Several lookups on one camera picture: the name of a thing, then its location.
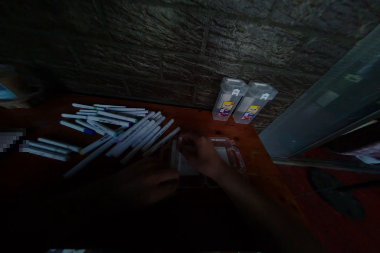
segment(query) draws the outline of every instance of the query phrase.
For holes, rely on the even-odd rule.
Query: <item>yellow label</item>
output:
[[[248,108],[247,112],[248,113],[257,113],[257,111],[260,109],[260,106],[254,106],[252,105],[251,107]]]
[[[231,110],[234,104],[234,102],[224,101],[222,104],[222,108],[226,110]]]

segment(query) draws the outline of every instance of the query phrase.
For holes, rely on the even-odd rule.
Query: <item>hand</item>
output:
[[[184,143],[190,140],[194,144],[194,152],[185,145],[180,146],[179,151],[197,171],[216,180],[224,170],[229,168],[219,156],[211,139],[206,139],[204,136],[192,132],[182,134],[180,137],[183,138]]]
[[[178,188],[179,173],[157,158],[148,157],[116,175],[97,181],[92,192],[116,198],[128,206],[148,206],[173,196]]]

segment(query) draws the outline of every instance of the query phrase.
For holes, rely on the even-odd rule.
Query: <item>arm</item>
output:
[[[181,152],[199,172],[213,179],[230,197],[251,228],[259,228],[282,252],[321,252],[321,245],[302,224],[285,209],[259,193],[219,156],[210,140],[188,133],[181,135],[194,144]]]

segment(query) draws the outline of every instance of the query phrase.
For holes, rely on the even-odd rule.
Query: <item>transparent lid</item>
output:
[[[220,83],[223,93],[244,96],[248,90],[248,85],[240,79],[224,77]]]
[[[248,95],[260,100],[273,100],[278,93],[276,89],[266,83],[250,82],[248,86]]]

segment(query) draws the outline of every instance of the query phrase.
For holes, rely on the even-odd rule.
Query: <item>plastic container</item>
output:
[[[234,145],[233,140],[228,138],[211,138],[216,150],[222,159],[230,166],[236,168],[239,173],[246,171],[245,163],[240,155],[239,149]],[[210,178],[205,177],[196,171],[186,158],[177,150],[177,140],[169,142],[162,147],[160,157],[170,162],[171,168],[177,169],[180,175],[179,186],[181,188],[201,188],[204,185],[208,187],[218,187],[218,185]]]
[[[247,90],[248,85],[243,80],[224,77],[220,83],[220,92],[213,109],[213,119],[228,120]]]
[[[236,123],[249,124],[278,93],[271,85],[265,83],[250,82],[248,87],[247,93],[234,112]]]

